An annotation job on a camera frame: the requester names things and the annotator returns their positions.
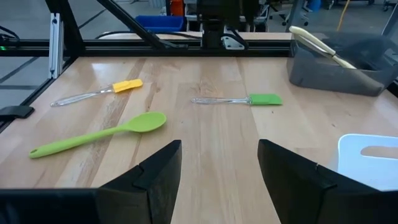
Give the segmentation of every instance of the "spatula head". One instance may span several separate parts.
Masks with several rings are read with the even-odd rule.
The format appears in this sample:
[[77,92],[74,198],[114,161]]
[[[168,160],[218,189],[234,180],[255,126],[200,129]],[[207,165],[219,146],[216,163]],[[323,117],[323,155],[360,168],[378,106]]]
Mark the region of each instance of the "spatula head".
[[282,105],[282,99],[276,94],[250,94],[251,105]]

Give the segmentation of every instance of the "spatula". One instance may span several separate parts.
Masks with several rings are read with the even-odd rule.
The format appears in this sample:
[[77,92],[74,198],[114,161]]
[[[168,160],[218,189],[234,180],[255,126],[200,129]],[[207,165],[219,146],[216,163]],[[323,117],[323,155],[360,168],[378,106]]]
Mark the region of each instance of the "spatula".
[[45,146],[35,148],[29,153],[30,158],[39,158],[51,154],[55,154],[73,147],[82,145],[94,141],[111,134],[115,134],[122,131],[133,131],[137,133],[145,133],[153,131],[161,127],[166,122],[166,115],[160,112],[148,112],[140,114],[130,121],[116,126],[114,128],[105,129],[97,133],[86,134],[84,136],[78,136],[63,141],[53,142]]
[[90,93],[83,93],[75,96],[69,96],[60,100],[57,100],[53,103],[50,104],[51,107],[56,107],[56,106],[65,106],[69,105],[71,103],[76,103],[78,101],[93,97],[93,96],[98,96],[100,94],[104,93],[120,93],[124,90],[129,90],[131,88],[137,88],[142,86],[142,80],[141,79],[135,79],[135,80],[126,80],[123,82],[119,83],[114,83],[106,88],[103,88],[102,90],[98,91],[93,91]]
[[282,99],[276,94],[250,94],[240,99],[201,97],[193,98],[192,103],[213,104],[213,103],[243,103],[248,105],[281,105]]

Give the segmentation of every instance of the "blue bin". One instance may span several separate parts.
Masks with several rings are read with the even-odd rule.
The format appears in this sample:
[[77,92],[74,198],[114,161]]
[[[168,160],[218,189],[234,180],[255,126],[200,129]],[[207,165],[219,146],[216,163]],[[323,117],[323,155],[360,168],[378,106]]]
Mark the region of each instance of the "blue bin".
[[153,33],[182,30],[183,16],[137,16],[136,21]]
[[311,0],[307,4],[307,7],[311,9],[313,12],[318,12],[321,8],[322,0]]

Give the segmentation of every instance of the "green spatula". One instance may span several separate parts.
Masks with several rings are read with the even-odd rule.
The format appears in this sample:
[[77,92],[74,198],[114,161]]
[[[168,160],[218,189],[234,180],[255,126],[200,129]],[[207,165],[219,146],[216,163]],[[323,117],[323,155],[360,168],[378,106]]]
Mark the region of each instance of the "green spatula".
[[109,136],[122,131],[134,131],[145,133],[161,127],[166,122],[166,115],[160,112],[148,112],[140,114],[130,121],[114,128],[105,129],[97,133],[86,134],[59,142],[53,142],[45,146],[40,146],[29,153],[30,158],[39,158],[55,154],[73,147],[94,141],[96,139]]
[[250,94],[241,99],[228,98],[193,98],[192,103],[213,104],[213,103],[243,103],[248,105],[282,105],[282,99],[276,94]]

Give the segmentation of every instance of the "spoon bowl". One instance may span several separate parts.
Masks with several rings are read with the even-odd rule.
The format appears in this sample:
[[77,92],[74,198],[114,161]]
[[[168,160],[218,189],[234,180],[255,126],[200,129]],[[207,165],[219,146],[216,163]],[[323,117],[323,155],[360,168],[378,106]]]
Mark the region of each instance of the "spoon bowl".
[[146,133],[161,127],[166,123],[166,115],[160,112],[148,112],[140,114],[123,124],[128,131]]

